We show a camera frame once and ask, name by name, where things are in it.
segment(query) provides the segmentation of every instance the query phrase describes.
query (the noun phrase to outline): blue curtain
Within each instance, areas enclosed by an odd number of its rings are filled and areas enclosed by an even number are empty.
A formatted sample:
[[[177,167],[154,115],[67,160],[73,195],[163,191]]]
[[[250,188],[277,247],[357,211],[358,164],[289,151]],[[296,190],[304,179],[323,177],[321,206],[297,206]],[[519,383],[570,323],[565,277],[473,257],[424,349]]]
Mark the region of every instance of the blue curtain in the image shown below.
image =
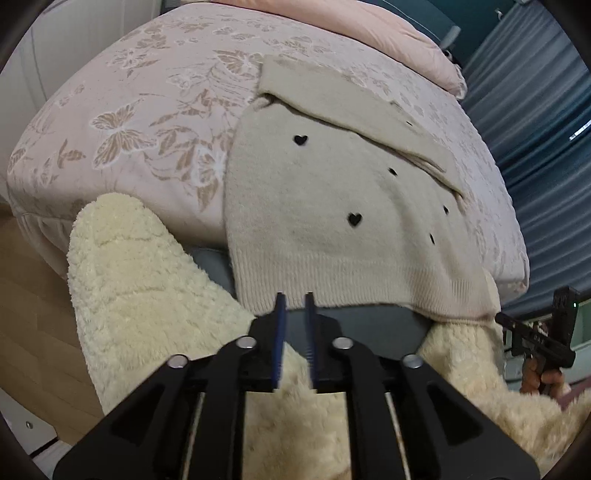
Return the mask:
[[[515,5],[474,53],[462,107],[499,167],[530,258],[530,289],[504,306],[545,306],[591,288],[591,74],[537,1]]]

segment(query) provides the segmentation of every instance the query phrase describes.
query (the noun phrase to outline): pink floral bed sheet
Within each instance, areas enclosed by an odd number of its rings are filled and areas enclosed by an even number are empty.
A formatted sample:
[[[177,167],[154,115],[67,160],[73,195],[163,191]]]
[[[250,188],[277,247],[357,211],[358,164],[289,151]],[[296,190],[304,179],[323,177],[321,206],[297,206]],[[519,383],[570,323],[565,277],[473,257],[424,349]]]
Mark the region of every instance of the pink floral bed sheet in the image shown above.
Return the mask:
[[[46,261],[65,275],[77,213],[113,191],[142,199],[181,242],[224,246],[226,156],[267,54],[333,67],[412,114],[457,159],[467,226],[502,298],[527,289],[511,198],[451,94],[353,39],[209,3],[177,8],[117,41],[23,133],[9,161],[9,201]]]

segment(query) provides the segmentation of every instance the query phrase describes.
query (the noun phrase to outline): hand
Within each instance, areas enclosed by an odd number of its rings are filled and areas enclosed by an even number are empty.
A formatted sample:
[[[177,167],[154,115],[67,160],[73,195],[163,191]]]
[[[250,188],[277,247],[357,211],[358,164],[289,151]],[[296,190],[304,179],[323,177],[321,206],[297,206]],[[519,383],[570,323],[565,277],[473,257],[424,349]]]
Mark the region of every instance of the hand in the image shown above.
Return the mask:
[[[550,397],[560,398],[570,391],[570,386],[564,382],[564,375],[560,370],[548,370],[542,374],[542,378],[536,373],[538,361],[535,358],[528,358],[523,362],[523,378],[521,380],[521,393],[538,394],[540,381],[551,384]]]

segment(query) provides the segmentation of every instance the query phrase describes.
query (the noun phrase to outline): folded sweater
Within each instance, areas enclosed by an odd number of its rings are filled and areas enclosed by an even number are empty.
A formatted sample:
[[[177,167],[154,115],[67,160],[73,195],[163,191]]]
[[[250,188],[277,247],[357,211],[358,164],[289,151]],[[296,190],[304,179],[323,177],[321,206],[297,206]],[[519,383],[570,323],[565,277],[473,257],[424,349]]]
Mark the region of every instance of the folded sweater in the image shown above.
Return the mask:
[[[457,205],[452,154],[394,102],[337,71],[266,57],[228,158],[239,301],[260,314],[395,303],[433,319],[496,308]]]

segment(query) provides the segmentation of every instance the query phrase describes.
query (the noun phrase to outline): metal screw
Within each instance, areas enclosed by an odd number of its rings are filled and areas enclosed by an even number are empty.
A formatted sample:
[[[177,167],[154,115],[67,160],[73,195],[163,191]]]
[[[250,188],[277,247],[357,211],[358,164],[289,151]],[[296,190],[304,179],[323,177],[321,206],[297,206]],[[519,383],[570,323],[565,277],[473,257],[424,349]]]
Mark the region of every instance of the metal screw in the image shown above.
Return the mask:
[[[353,346],[353,340],[349,337],[337,337],[333,340],[333,347],[339,350],[349,350]]]
[[[236,340],[236,344],[240,348],[254,348],[256,347],[256,340],[253,337],[249,337],[248,335],[246,335]]]
[[[407,355],[402,359],[402,363],[407,368],[418,368],[422,366],[423,359],[418,355]]]
[[[189,359],[184,355],[173,355],[166,364],[170,368],[184,368],[189,363]]]

